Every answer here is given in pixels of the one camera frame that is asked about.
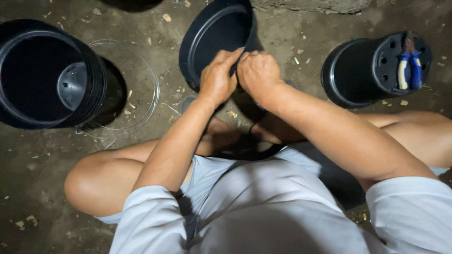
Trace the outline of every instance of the man's right hand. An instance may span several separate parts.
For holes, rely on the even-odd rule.
[[[245,52],[237,66],[240,85],[264,108],[277,86],[286,85],[280,78],[280,69],[273,56],[264,52]]]

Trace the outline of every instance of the concrete floor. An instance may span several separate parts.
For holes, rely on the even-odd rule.
[[[280,9],[267,13],[256,11],[259,37],[279,62],[284,79],[293,80],[298,89],[326,100],[319,74],[323,61],[336,46],[352,38],[379,38],[406,29],[417,31],[433,50],[434,63],[427,82],[430,88],[403,98],[409,102],[407,106],[400,105],[401,99],[396,98],[387,100],[392,104],[390,107],[377,103],[357,112],[396,113],[419,109],[441,112],[452,118],[452,2],[391,0],[391,3],[395,5],[379,0],[380,7],[374,2],[353,15]],[[179,71],[179,47],[204,6],[203,0],[192,0],[191,8],[164,1],[153,9],[132,13],[97,0],[3,0],[0,21],[28,18],[56,26],[60,22],[68,33],[85,43],[115,39],[134,42],[146,49],[157,75],[162,77],[159,105],[139,132],[117,140],[112,146],[120,148],[160,138],[177,119],[177,114],[161,103],[172,105],[181,100],[179,97],[193,94]],[[93,14],[94,8],[102,15]],[[171,16],[170,23],[162,19],[165,13]],[[304,52],[298,55],[298,49]],[[300,65],[294,62],[294,56]],[[233,110],[238,117],[230,117],[227,110]],[[252,124],[232,102],[218,116],[234,125],[240,121],[244,131]],[[87,154],[104,149],[108,143],[76,135],[74,129],[23,131],[0,124],[0,253],[108,252],[115,226],[76,211],[63,193],[64,179],[74,164]],[[26,222],[30,215],[39,220],[37,226]],[[25,222],[24,230],[15,225],[18,221]]]

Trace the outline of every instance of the forearm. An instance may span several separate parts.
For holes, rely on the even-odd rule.
[[[160,185],[173,192],[179,190],[214,110],[212,103],[194,100],[155,146],[132,191],[150,185]]]
[[[436,178],[400,143],[345,109],[281,84],[264,107],[300,131],[362,183],[399,176]]]

